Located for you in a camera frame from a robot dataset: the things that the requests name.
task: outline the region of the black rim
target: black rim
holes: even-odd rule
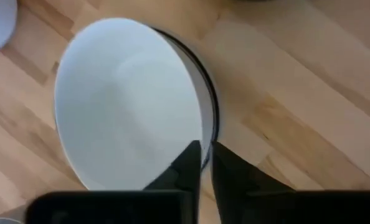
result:
[[[213,127],[212,127],[212,136],[211,141],[217,141],[218,139],[218,133],[219,133],[219,126],[220,126],[220,114],[219,114],[219,104],[218,104],[218,97],[216,93],[216,89],[214,88],[213,82],[210,78],[210,75],[208,71],[206,70],[205,66],[203,66],[203,63],[199,60],[197,55],[189,49],[185,44],[183,44],[181,41],[179,41],[177,38],[173,37],[172,35],[166,33],[165,31],[153,28],[155,31],[159,32],[160,34],[163,34],[165,37],[172,40],[181,50],[183,50],[189,58],[196,64],[197,68],[201,72],[203,76],[203,80],[206,83],[207,89],[209,90],[210,99],[212,103],[212,110],[213,110]],[[201,169],[204,170],[206,168],[206,165],[210,161],[211,156],[211,143],[210,147],[207,152],[207,156],[202,162]]]

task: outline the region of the wooden floor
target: wooden floor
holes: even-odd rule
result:
[[[370,0],[20,0],[0,50],[0,213],[84,189],[55,131],[56,69],[103,17],[181,36],[210,65],[220,142],[296,189],[370,189]],[[219,223],[208,173],[201,223]]]

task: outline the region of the wood grain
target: wood grain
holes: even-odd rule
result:
[[[295,189],[370,189],[370,0],[19,0],[0,49],[0,213],[85,190],[55,131],[57,69],[90,23],[127,17],[176,34],[219,90],[219,141]],[[207,169],[199,219],[219,223]]]

